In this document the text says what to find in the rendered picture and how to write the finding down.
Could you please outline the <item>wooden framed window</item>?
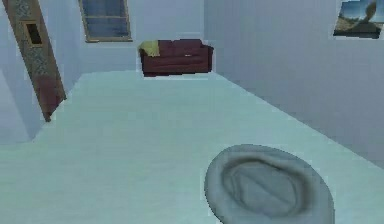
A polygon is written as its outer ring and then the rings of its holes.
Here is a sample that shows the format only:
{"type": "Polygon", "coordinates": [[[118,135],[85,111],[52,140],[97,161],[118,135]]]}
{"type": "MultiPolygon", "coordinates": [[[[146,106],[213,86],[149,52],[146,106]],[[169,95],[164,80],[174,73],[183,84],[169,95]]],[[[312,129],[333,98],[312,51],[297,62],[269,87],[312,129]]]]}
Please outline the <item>wooden framed window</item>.
{"type": "Polygon", "coordinates": [[[131,42],[127,0],[78,0],[85,38],[92,42],[131,42]]]}

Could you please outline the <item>brown patterned room door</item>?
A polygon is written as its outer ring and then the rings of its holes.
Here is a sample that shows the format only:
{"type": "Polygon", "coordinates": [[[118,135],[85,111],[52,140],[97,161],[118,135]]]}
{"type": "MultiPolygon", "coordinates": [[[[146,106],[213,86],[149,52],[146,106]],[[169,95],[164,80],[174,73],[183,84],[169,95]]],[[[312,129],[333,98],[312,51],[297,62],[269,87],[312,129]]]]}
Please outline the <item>brown patterned room door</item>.
{"type": "Polygon", "coordinates": [[[39,0],[2,0],[46,122],[67,99],[39,0]]]}

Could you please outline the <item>framed landscape picture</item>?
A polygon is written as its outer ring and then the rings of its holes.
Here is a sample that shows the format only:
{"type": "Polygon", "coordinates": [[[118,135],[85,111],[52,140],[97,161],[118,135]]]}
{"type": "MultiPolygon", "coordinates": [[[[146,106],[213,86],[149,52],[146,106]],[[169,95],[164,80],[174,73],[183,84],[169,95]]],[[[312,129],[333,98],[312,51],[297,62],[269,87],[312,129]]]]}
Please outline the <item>framed landscape picture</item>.
{"type": "Polygon", "coordinates": [[[378,39],[384,29],[384,0],[348,0],[341,3],[334,36],[378,39]]]}

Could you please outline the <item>yellow cloth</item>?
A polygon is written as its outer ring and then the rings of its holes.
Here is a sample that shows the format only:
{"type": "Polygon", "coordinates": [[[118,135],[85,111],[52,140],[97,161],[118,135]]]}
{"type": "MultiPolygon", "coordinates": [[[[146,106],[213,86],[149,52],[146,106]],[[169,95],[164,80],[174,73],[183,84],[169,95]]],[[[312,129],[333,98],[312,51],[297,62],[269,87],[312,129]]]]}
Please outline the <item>yellow cloth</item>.
{"type": "Polygon", "coordinates": [[[157,57],[160,55],[159,44],[157,40],[143,41],[139,45],[139,49],[143,50],[150,57],[157,57]]]}

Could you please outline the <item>dark red sofa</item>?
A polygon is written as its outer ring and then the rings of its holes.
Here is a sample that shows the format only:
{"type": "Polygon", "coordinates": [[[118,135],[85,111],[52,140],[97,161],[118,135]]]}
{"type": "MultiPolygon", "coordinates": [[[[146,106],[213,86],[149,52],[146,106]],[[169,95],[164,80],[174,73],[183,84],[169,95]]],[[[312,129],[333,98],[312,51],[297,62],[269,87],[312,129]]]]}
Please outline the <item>dark red sofa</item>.
{"type": "Polygon", "coordinates": [[[200,39],[157,40],[160,55],[148,56],[138,47],[145,77],[208,73],[214,48],[200,39]]]}

